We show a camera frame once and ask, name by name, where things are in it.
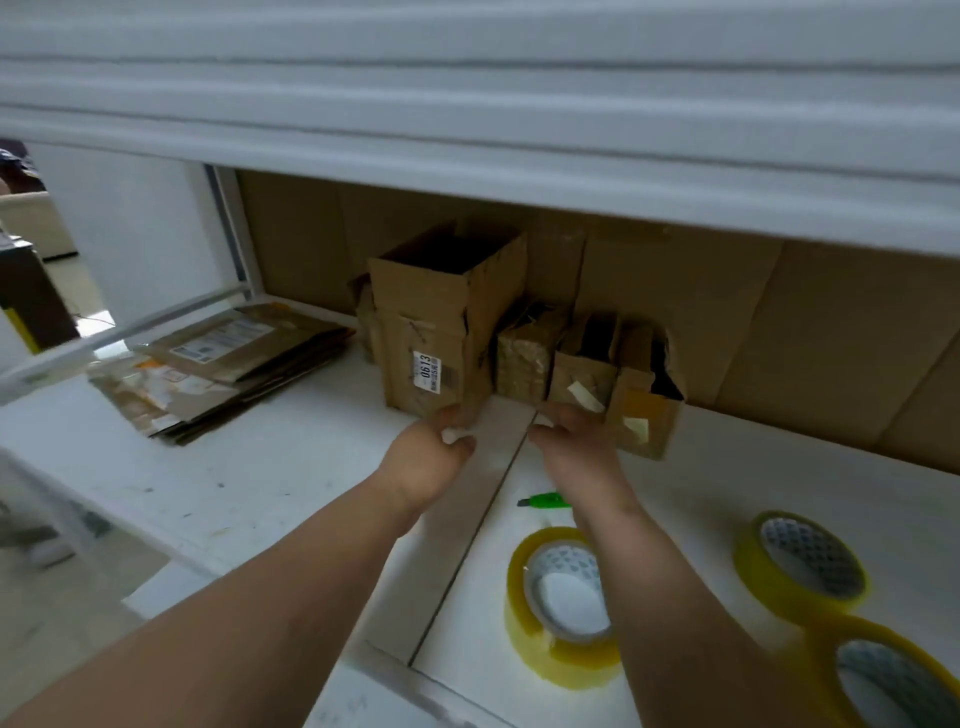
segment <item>clear packing tape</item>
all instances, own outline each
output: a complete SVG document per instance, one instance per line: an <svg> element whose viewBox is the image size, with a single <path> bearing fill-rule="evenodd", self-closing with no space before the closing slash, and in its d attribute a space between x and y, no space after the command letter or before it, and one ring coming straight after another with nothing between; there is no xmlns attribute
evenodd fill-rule
<svg viewBox="0 0 960 728"><path fill-rule="evenodd" d="M801 516L761 513L734 565L771 612L804 630L785 665L842 728L960 728L960 683L891 629L851 617L866 572L840 539Z"/></svg>
<svg viewBox="0 0 960 728"><path fill-rule="evenodd" d="M579 623L565 619L568 615L560 614L559 605L551 604L541 588L548 579L579 582L588 601L591 593L595 596L592 612L580 610ZM620 671L596 558L576 528L544 528L516 548L507 568L504 619L520 659L555 685L569 690L597 688Z"/></svg>

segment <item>barcode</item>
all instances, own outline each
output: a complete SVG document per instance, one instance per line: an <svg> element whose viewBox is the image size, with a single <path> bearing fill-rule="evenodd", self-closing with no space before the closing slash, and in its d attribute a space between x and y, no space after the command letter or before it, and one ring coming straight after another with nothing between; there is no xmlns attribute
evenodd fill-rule
<svg viewBox="0 0 960 728"><path fill-rule="evenodd" d="M430 354L420 352L413 352L413 354L414 386L439 395L441 384L443 383L443 362L436 356L430 356Z"/></svg>

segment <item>hand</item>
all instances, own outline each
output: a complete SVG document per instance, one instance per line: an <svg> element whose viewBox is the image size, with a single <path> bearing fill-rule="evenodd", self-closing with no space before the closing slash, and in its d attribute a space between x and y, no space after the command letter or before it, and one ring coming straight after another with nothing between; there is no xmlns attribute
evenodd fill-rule
<svg viewBox="0 0 960 728"><path fill-rule="evenodd" d="M462 422L459 404L413 423L390 444L374 477L403 496L417 517L444 494L476 450L472 435L447 445L444 430Z"/></svg>
<svg viewBox="0 0 960 728"><path fill-rule="evenodd" d="M585 530L597 519L640 510L620 468L612 439L598 418L574 404L543 402L538 410L554 426L531 425L530 441L543 452L543 465Z"/></svg>

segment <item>cardboard wall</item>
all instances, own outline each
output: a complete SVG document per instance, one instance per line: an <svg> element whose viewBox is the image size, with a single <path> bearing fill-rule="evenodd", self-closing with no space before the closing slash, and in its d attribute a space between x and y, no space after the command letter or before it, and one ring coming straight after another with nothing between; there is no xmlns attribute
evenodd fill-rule
<svg viewBox="0 0 960 728"><path fill-rule="evenodd" d="M591 220L577 308L651 318L670 334L687 400L712 406L781 241L628 220Z"/></svg>
<svg viewBox="0 0 960 728"><path fill-rule="evenodd" d="M691 402L960 473L960 261L237 174L271 293L349 311L369 256L493 217L531 292L664 324Z"/></svg>
<svg viewBox="0 0 960 728"><path fill-rule="evenodd" d="M236 174L267 292L350 313L347 281L356 274L337 184L267 172Z"/></svg>
<svg viewBox="0 0 960 728"><path fill-rule="evenodd" d="M790 242L716 407L860 448L960 329L960 261Z"/></svg>

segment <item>white table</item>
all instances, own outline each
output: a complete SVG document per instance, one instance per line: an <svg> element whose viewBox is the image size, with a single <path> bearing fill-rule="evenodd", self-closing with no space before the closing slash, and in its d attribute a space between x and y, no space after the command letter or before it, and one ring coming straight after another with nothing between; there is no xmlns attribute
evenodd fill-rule
<svg viewBox="0 0 960 728"><path fill-rule="evenodd" d="M396 545L359 634L408 662L533 408L494 397L453 488ZM8 404L0 447L56 490L188 566L219 576L363 480L414 421L383 405L359 347L185 447L138 434L84 376Z"/></svg>
<svg viewBox="0 0 960 728"><path fill-rule="evenodd" d="M860 558L872 590L857 614L892 627L960 674L960 478L697 407L684 410L666 461L620 454L651 515L761 644L777 650L799 630L740 582L733 537L761 511L793 511L840 536ZM569 511L516 507L550 490L539 451L525 443L413 667L517 728L636 728L622 674L596 690L557 688L531 676L504 631L514 549L536 530L573 525Z"/></svg>
<svg viewBox="0 0 960 728"><path fill-rule="evenodd" d="M561 691L529 672L504 634L510 554L530 532L570 523L563 511L515 507L552 490L536 449L521 447L532 417L516 402L487 405L460 481L388 561L357 631L364 641L349 656L361 655L359 669L345 683L338 667L331 686L364 691L373 675L430 715L447 711L478 726L637 725L622 677L599 690ZM0 447L50 487L215 576L361 480L411 420L383 406L378 371L353 350L182 449L138 435L82 378L0 411ZM777 647L795 632L739 583L732 535L760 510L793 510L862 560L873 591L861 615L960 673L960 478L695 407L684 411L665 462L622 460L653 516L762 643ZM324 692L315 723L346 694L335 692ZM389 706L393 698L382 697ZM341 708L348 715L349 705Z"/></svg>

